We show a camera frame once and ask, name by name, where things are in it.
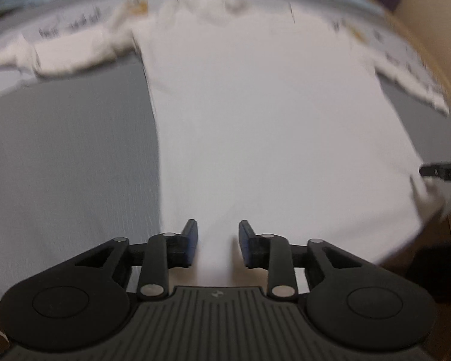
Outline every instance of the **ribbed black plate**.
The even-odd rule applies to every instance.
[[[419,347],[364,353],[313,330],[297,305],[259,288],[177,287],[164,301],[144,302],[129,324],[85,350],[48,354],[13,348],[6,361],[432,361]]]

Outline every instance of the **gray table surface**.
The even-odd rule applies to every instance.
[[[77,1],[7,15],[0,33]],[[307,1],[318,9],[334,5]],[[381,85],[424,161],[451,161],[451,115],[385,78]],[[144,242],[158,233],[158,161],[147,82],[136,56],[2,95],[0,296],[15,282],[114,236]]]

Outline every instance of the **white cloth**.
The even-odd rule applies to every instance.
[[[243,219],[258,233],[294,244],[320,237],[373,262],[420,230],[411,176],[422,161],[371,67],[416,95],[431,94],[409,88],[408,72],[368,58],[308,12],[171,2],[157,16],[10,45],[0,64],[63,74],[132,47],[142,55],[158,129],[161,230],[198,221],[195,270],[177,281],[262,283],[238,253]],[[421,185],[438,209],[440,199]]]

